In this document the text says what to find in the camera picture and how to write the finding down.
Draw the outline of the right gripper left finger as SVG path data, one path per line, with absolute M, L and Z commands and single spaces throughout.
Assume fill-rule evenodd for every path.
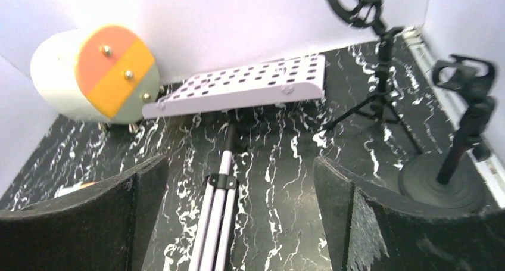
M 156 156 L 69 194 L 1 211 L 2 270 L 141 270 L 169 178 Z

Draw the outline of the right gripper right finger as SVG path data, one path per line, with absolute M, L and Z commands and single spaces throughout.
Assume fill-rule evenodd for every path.
M 436 208 L 327 157 L 313 173 L 333 270 L 504 269 L 503 210 Z

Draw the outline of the black round-base mic stand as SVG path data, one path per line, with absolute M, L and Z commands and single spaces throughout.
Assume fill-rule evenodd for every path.
M 400 193 L 415 201 L 449 210 L 475 213 L 485 201 L 484 180 L 459 167 L 471 151 L 478 162 L 491 156 L 482 134 L 495 110 L 489 95 L 495 83 L 494 63 L 475 57 L 451 54 L 452 61 L 438 60 L 432 69 L 435 86 L 453 91 L 467 104 L 448 152 L 421 154 L 400 170 Z

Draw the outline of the silver tripod music stand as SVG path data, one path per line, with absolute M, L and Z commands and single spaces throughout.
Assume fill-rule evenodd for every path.
M 312 54 L 190 77 L 158 101 L 145 104 L 145 119 L 279 105 L 325 95 L 326 57 Z M 224 270 L 238 180 L 231 175 L 238 125 L 228 125 L 217 173 L 207 176 L 189 270 Z

